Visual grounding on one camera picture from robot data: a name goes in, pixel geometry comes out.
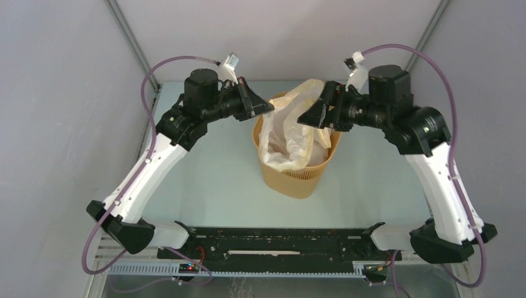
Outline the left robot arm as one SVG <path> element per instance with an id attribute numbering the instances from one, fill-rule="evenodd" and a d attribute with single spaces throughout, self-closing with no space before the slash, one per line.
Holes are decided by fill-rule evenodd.
<path id="1" fill-rule="evenodd" d="M 210 123 L 229 117 L 245 121 L 273 110 L 243 77 L 220 79 L 215 70 L 193 70 L 184 81 L 184 92 L 156 124 L 148 149 L 111 195 L 88 204 L 87 213 L 131 255 L 149 246 L 168 246 L 180 258 L 190 258 L 196 242 L 189 229 L 178 222 L 147 222 L 142 215 L 148 201 L 168 172 L 205 136 Z"/>

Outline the translucent white trash bag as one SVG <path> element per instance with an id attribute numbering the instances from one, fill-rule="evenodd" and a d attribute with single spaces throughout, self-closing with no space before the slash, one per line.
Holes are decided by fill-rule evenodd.
<path id="1" fill-rule="evenodd" d="M 298 123 L 320 97 L 324 81 L 308 79 L 269 102 L 274 111 L 262 116 L 258 155 L 262 163 L 278 172 L 299 171 L 328 160 L 336 142 L 333 130 Z"/>

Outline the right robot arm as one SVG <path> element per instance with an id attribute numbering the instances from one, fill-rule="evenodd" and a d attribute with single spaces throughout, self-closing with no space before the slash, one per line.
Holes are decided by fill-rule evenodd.
<path id="1" fill-rule="evenodd" d="M 361 252 L 375 260 L 385 251 L 411 251 L 430 264 L 466 261 L 478 243 L 497 235 L 471 204 L 463 205 L 455 189 L 459 179 L 448 160 L 452 136 L 442 114 L 413 102 L 411 77 L 398 65 L 368 72 L 368 93 L 350 84 L 328 81 L 298 123 L 348 132 L 353 126 L 380 129 L 411 165 L 424 190 L 431 217 L 418 227 L 377 223 L 363 234 Z"/>

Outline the orange plastic trash bin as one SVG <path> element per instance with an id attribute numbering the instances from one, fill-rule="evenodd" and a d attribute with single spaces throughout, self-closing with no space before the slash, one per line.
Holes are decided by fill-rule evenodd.
<path id="1" fill-rule="evenodd" d="M 259 144 L 259 132 L 261 131 L 262 125 L 262 116 L 258 118 L 252 132 L 253 142 L 258 154 L 258 144 Z M 263 176 L 263 180 L 266 185 L 288 197 L 293 197 L 296 199 L 304 199 L 312 195 L 315 188 L 317 187 L 319 180 L 324 173 L 329 161 L 334 156 L 337 146 L 341 139 L 341 133 L 333 131 L 333 140 L 336 142 L 334 149 L 330 151 L 329 158 L 323 164 L 318 166 L 309 166 L 303 170 L 299 171 L 284 171 L 278 172 L 272 168 L 264 165 L 259 158 L 259 166 Z"/>

